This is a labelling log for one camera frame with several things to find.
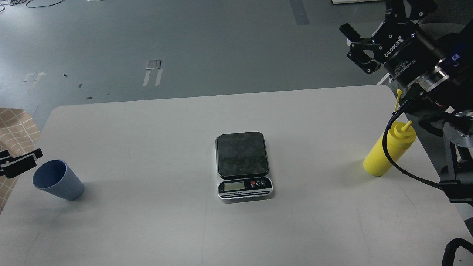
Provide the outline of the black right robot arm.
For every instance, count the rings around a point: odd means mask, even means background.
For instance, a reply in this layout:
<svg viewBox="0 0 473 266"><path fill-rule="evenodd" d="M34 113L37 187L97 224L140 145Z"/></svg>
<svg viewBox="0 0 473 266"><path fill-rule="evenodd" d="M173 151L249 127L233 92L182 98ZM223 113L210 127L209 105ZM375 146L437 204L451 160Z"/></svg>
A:
<svg viewBox="0 0 473 266"><path fill-rule="evenodd" d="M340 26L350 48L347 57L366 74L384 67L391 81L400 85L395 111L382 135L363 162L373 176L391 166L404 175L445 193L449 202L472 205L472 22L458 33L432 38L421 22L437 9L434 0L386 0L385 20L369 38L348 23ZM435 183L415 176L397 160L416 138L412 121L402 123L403 113L418 117L418 125L443 140L446 165Z"/></svg>

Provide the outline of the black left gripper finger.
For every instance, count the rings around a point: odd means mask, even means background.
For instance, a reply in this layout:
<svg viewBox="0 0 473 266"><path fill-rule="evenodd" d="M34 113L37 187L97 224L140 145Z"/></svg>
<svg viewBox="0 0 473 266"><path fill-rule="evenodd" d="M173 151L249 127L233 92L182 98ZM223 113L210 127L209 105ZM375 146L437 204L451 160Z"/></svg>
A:
<svg viewBox="0 0 473 266"><path fill-rule="evenodd" d="M3 150L0 153L0 176L7 179L12 179L33 169L37 166L37 160L42 158L43 153L41 149L35 149L30 153L12 157L8 150Z"/></svg>

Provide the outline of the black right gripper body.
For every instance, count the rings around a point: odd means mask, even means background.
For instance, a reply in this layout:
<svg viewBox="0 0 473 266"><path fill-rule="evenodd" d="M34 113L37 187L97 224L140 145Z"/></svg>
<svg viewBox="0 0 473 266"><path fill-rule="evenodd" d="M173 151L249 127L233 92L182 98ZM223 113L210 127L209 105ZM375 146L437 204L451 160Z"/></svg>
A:
<svg viewBox="0 0 473 266"><path fill-rule="evenodd" d="M373 33L372 40L381 45L374 51L374 59L403 87L410 86L445 58L439 44L412 22L385 21Z"/></svg>

